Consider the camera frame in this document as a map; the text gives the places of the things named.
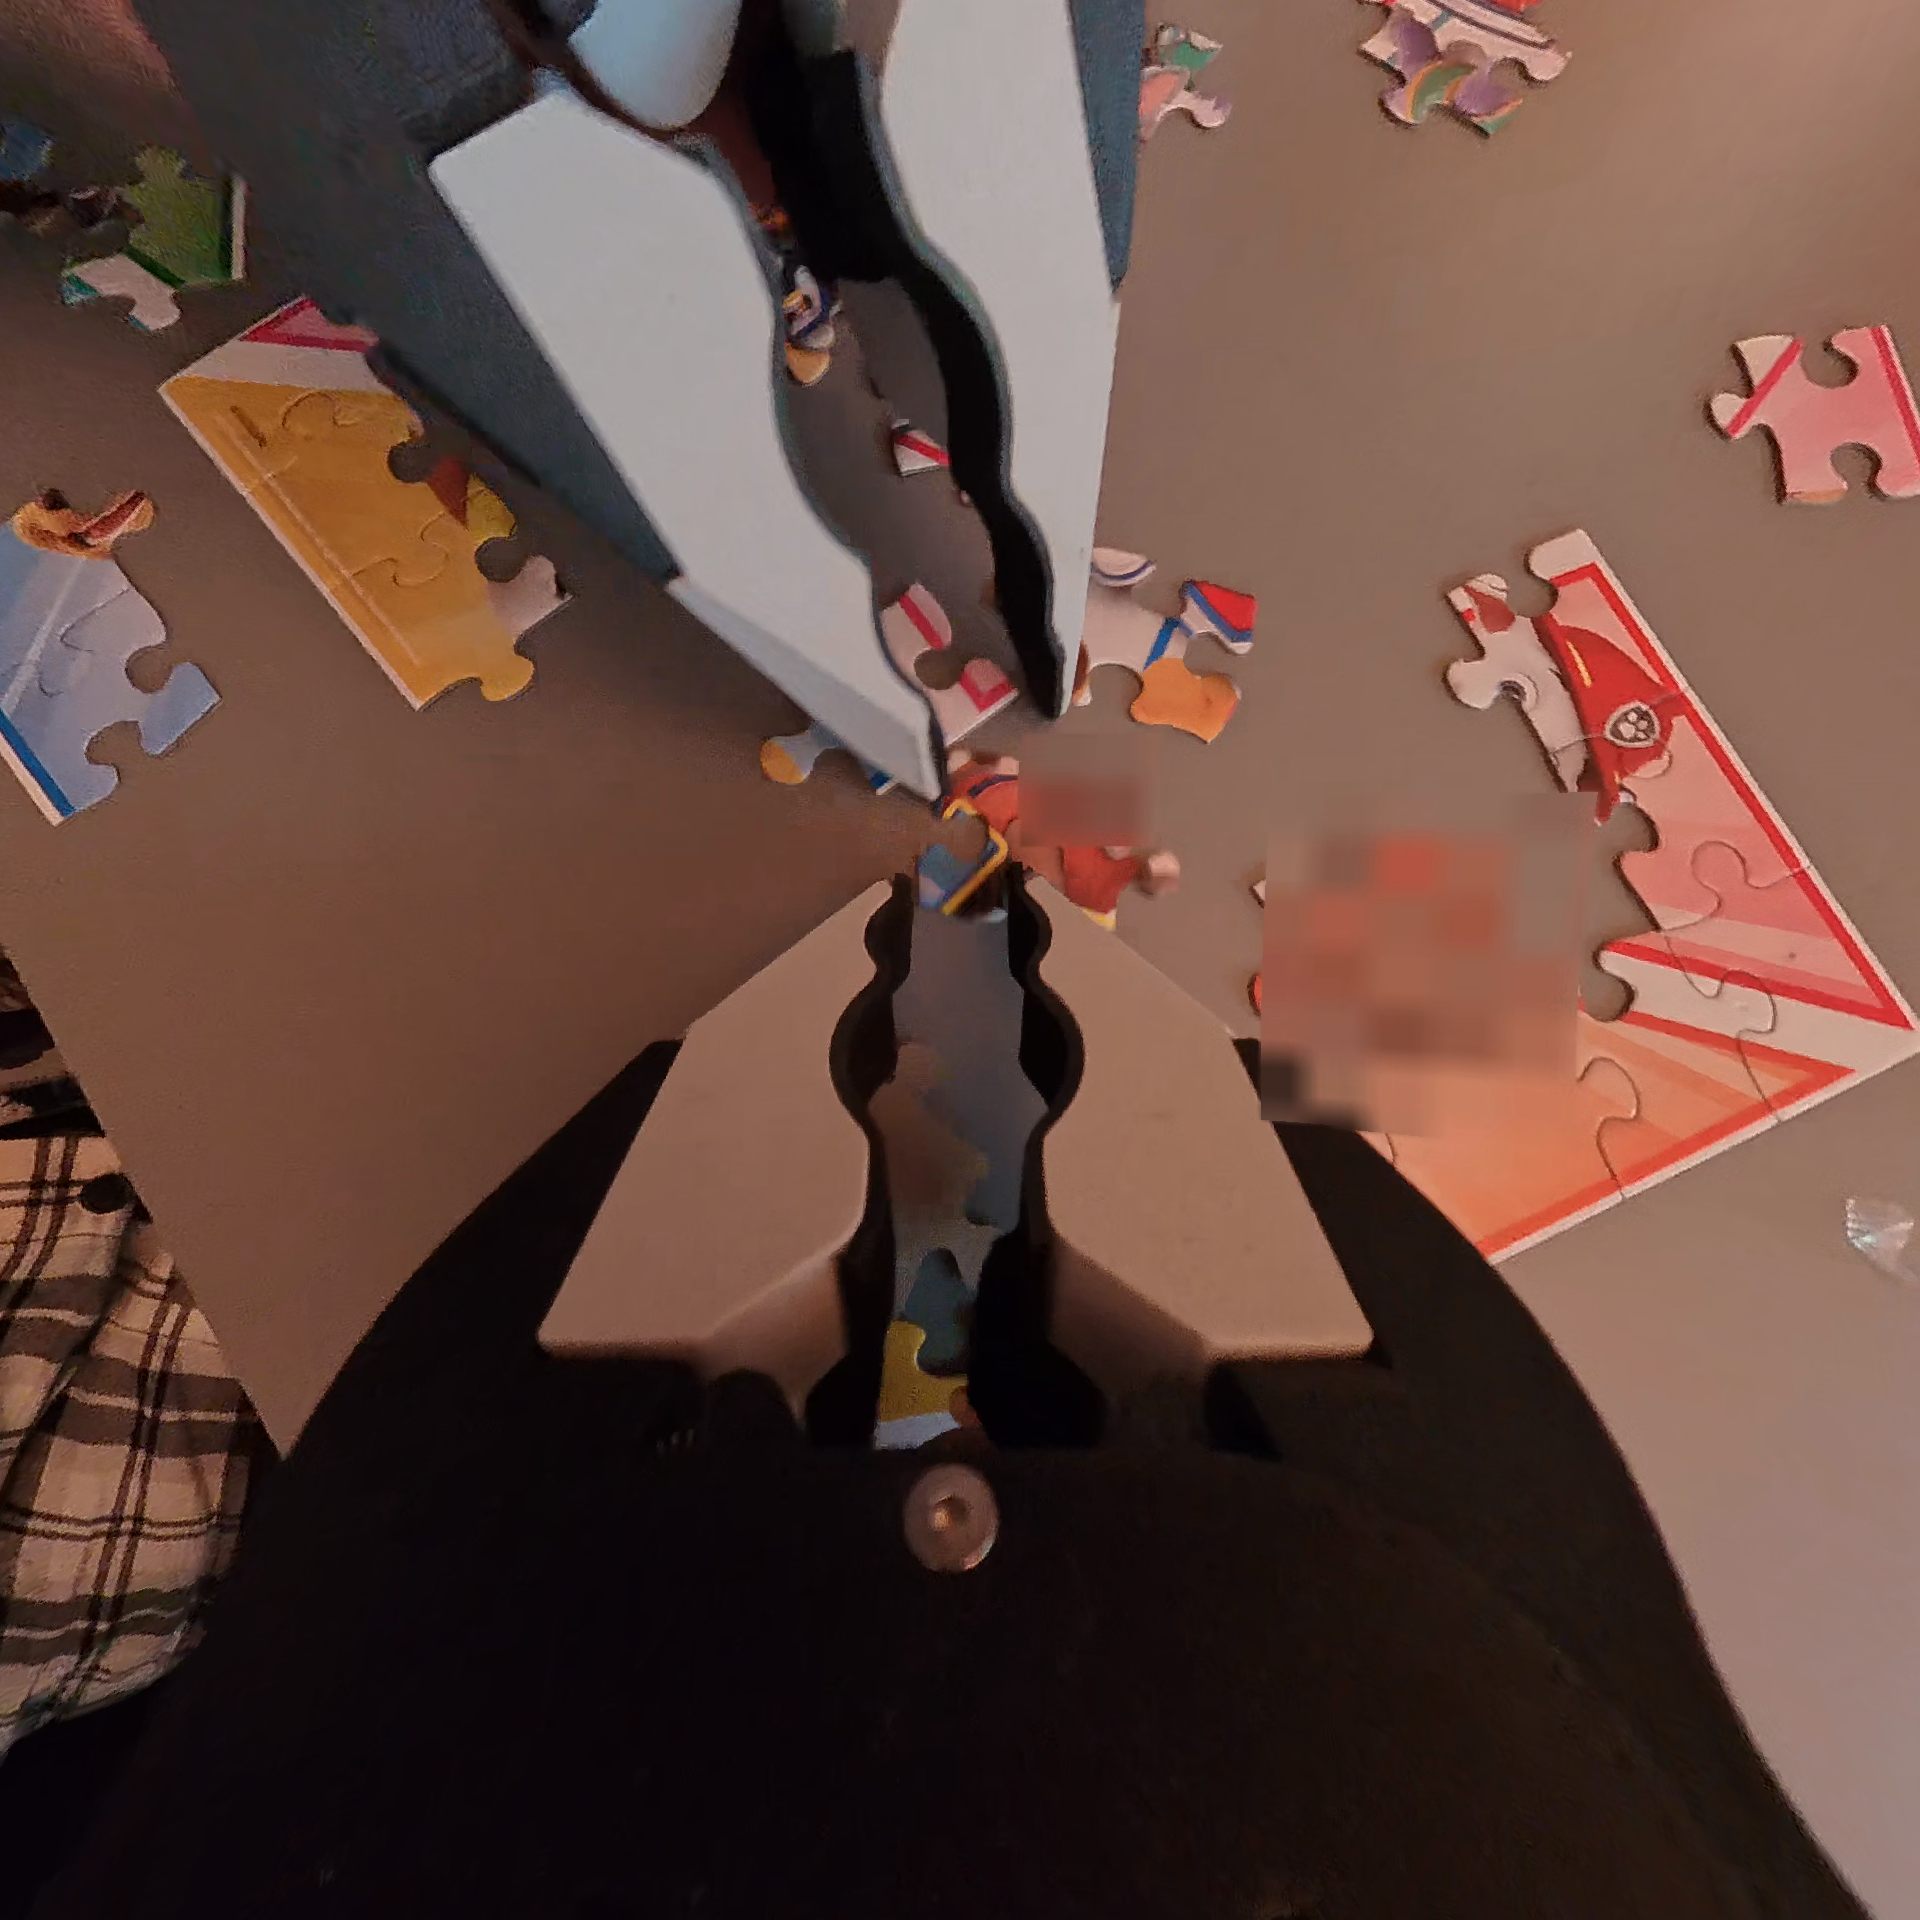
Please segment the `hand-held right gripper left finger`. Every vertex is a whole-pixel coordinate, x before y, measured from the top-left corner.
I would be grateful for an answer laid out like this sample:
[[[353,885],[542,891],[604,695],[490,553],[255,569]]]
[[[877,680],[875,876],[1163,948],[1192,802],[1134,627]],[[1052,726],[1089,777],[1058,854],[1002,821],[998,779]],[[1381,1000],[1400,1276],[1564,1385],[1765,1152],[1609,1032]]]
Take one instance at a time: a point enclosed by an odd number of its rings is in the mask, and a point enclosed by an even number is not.
[[[545,1312],[549,1355],[756,1372],[810,1439],[869,1444],[895,1295],[871,1101],[914,919],[905,876],[874,883],[686,1027]]]

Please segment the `red fire dog puzzle section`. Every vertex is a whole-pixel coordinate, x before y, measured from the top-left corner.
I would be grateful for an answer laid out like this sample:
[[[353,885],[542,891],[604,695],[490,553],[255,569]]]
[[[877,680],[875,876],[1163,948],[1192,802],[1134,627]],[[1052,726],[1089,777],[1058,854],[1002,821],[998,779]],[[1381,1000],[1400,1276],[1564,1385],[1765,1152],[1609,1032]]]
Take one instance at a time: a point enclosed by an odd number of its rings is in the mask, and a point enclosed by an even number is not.
[[[1510,704],[1563,789],[1652,832],[1620,855],[1651,926],[1599,970],[1613,1020],[1575,1015],[1570,1077],[1448,1133],[1365,1143],[1475,1249],[1557,1235],[1916,1057],[1916,1009],[1811,866],[1590,533],[1534,544],[1548,603],[1483,572],[1448,589],[1471,651],[1456,704]]]

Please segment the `pink striped puzzle piece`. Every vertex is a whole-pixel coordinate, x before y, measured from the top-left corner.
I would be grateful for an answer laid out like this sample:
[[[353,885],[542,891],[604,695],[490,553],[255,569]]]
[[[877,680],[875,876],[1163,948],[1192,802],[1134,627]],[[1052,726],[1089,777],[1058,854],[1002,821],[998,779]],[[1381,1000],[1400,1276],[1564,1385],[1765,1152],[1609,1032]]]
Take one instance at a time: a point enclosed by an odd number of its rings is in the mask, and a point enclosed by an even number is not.
[[[1738,340],[1735,355],[1748,388],[1708,396],[1708,418],[1730,440],[1752,429],[1772,436],[1786,503],[1827,504],[1845,497],[1850,484],[1833,465],[1840,448],[1866,454],[1868,483],[1885,498],[1916,497],[1917,405],[1894,331],[1880,321],[1838,328],[1825,344],[1852,365],[1838,386],[1810,375],[1799,335]]]

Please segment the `green white puzzle piece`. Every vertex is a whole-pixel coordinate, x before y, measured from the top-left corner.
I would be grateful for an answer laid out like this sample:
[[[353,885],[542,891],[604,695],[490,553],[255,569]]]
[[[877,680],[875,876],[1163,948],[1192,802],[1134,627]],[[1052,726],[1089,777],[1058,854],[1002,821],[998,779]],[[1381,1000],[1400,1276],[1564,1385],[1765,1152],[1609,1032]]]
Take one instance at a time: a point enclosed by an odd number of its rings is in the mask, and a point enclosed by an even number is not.
[[[119,299],[131,328],[163,331],[180,318],[180,292],[242,281],[248,193],[240,174],[200,177],[165,147],[139,149],[135,164],[116,201],[126,245],[67,260],[60,298],[63,306]]]

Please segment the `white puzzle piece orange knob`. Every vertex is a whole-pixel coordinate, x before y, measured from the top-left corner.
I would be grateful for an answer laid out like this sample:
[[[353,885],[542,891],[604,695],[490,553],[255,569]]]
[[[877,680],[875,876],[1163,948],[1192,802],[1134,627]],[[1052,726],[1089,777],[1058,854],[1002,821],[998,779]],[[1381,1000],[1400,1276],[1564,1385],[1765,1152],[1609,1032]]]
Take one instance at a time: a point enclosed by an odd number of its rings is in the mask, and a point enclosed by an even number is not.
[[[1130,701],[1134,721],[1211,743],[1232,724],[1239,689],[1229,672],[1194,670],[1187,646],[1214,640],[1242,658],[1256,642],[1260,599],[1217,582],[1187,580],[1178,611],[1158,614],[1138,599],[1138,587],[1154,569],[1146,553],[1091,547],[1069,699],[1089,704],[1091,672],[1122,669],[1137,680]]]

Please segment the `blue sky puzzle section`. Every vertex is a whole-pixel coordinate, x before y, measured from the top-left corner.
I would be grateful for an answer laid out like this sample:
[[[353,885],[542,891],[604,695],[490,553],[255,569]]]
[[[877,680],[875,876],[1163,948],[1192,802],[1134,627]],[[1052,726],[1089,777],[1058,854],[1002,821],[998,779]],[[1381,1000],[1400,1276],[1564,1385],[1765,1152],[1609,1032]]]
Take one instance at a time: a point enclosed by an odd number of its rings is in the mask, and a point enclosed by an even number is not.
[[[170,750],[219,705],[193,664],[139,685],[129,662],[168,640],[152,603],[115,561],[115,544],[156,515],[128,490],[96,512],[61,491],[31,497],[1,533],[1,751],[37,812],[61,822],[101,802],[116,769],[93,758],[99,733],[131,724],[139,747]]]

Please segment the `green purple joined puzzle pieces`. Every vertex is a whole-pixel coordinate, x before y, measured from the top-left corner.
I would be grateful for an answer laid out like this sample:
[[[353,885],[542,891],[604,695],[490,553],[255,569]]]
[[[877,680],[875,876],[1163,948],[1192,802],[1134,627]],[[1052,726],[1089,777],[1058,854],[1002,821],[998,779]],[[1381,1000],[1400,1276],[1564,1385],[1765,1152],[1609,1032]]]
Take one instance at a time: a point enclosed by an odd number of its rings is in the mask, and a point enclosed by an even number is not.
[[[1194,128],[1215,130],[1232,117],[1232,104],[1204,93],[1197,81],[1219,55],[1219,42],[1178,22],[1160,22],[1140,43],[1138,141],[1173,114]]]

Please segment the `yellow puzzle piece pale knob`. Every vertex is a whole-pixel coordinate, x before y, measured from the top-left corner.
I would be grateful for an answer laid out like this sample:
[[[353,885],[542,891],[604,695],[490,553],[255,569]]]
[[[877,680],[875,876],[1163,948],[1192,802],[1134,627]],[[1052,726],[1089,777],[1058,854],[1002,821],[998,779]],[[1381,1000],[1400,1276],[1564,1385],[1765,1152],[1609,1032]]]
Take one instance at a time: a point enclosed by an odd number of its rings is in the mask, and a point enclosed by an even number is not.
[[[470,552],[443,553],[423,580],[404,580],[387,557],[361,566],[350,585],[361,598],[361,644],[414,708],[468,682],[488,701],[524,691],[533,662],[521,640],[566,599],[545,556],[529,556],[504,582]]]

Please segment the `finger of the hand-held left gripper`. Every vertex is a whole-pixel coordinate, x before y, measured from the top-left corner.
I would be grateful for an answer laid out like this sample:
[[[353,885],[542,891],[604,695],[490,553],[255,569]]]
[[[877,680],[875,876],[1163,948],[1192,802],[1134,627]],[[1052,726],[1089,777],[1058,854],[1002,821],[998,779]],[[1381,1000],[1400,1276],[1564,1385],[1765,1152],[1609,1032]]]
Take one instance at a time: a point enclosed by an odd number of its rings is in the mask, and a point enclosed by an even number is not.
[[[898,3],[885,56],[810,55],[855,260],[901,286],[1027,699],[1067,710],[1119,333],[1073,3]]]
[[[865,556],[788,417],[778,267],[706,139],[546,91],[429,163],[494,281],[666,548],[666,589],[859,757],[944,785]]]

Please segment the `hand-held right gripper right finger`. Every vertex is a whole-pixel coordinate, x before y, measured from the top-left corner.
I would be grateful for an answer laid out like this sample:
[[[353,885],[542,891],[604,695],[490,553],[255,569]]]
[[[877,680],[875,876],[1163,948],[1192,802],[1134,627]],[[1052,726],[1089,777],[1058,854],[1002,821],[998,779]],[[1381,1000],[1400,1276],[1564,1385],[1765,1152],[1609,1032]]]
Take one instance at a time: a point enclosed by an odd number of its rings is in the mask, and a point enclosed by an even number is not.
[[[1005,891],[1020,1068],[1041,1098],[982,1266],[974,1415],[1010,1447],[1204,1410],[1242,1366],[1346,1366],[1374,1332],[1232,1027],[1024,868]]]

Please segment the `blue white red-striped puzzle piece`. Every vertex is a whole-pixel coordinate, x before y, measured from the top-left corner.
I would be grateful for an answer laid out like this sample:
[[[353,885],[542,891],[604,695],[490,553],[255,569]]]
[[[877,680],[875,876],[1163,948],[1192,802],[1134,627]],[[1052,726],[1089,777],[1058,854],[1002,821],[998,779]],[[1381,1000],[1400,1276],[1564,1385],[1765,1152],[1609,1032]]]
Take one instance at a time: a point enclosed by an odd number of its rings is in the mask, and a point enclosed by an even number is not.
[[[994,659],[954,651],[948,615],[919,585],[886,604],[863,587],[832,593],[769,662],[805,710],[798,733],[769,735],[756,751],[758,772],[784,785],[842,750],[871,788],[937,801],[948,751],[1016,693]]]

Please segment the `brown cardboard puzzle piece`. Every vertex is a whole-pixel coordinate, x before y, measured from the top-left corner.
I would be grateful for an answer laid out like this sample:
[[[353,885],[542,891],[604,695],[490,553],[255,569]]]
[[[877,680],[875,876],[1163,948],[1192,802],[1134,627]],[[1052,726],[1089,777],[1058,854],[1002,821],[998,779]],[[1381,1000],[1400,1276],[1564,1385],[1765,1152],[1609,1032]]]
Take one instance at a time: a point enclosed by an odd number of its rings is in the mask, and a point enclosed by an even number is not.
[[[871,1098],[893,1206],[895,1309],[934,1254],[977,1286],[993,1239],[1020,1220],[1024,1149],[1041,1113],[1020,1066],[948,1068],[936,1046],[901,1043],[893,1077]]]

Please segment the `plaid clothing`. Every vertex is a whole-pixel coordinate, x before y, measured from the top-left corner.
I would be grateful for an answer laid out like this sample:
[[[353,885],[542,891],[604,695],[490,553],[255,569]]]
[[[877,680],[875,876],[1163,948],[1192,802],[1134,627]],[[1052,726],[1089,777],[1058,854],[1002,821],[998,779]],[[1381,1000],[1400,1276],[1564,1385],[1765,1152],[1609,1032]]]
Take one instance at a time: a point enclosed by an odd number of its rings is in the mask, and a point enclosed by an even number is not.
[[[1,1145],[1,1752],[198,1644],[269,1444],[106,1139]]]

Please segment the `yellow pink corner puzzle piece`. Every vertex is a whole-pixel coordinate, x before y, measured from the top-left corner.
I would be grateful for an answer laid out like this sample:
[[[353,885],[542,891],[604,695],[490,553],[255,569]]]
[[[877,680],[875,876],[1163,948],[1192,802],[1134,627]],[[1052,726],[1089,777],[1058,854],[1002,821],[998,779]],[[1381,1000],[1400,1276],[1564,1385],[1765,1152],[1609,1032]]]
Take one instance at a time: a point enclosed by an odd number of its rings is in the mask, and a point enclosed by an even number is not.
[[[373,370],[371,326],[340,321],[310,298],[278,305],[165,377],[156,396],[227,479],[252,491],[288,471],[336,429],[371,446],[386,471],[419,439],[419,413]]]

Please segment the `grey desk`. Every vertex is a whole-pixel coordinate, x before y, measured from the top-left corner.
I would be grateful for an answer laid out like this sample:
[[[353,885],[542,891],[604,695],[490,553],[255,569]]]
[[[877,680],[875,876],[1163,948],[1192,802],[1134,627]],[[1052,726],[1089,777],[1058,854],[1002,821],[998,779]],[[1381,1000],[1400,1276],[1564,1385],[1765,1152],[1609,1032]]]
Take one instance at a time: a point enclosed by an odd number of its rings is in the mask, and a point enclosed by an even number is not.
[[[1140,151],[1098,536],[1260,598],[1219,740],[1158,747],[1184,876],[1119,931],[1219,1020],[1292,804],[1545,772],[1441,684],[1454,577],[1581,527],[1916,995],[1916,503],[1774,497],[1730,344],[1916,360],[1916,3],[1550,3],[1494,139],[1392,126],[1360,3],[1173,3],[1232,124]],[[5,500],[156,498],[126,572],[223,704],[50,825],[5,777],[5,941],[288,1444],[443,1234],[642,1043],[905,861],[919,814],[756,775],[778,695],[557,523],[536,684],[413,713],[160,403],[298,284],[142,335],[5,231]],[[1916,1916],[1916,1060],[1504,1273],[1642,1483],[1709,1650],[1878,1916]]]

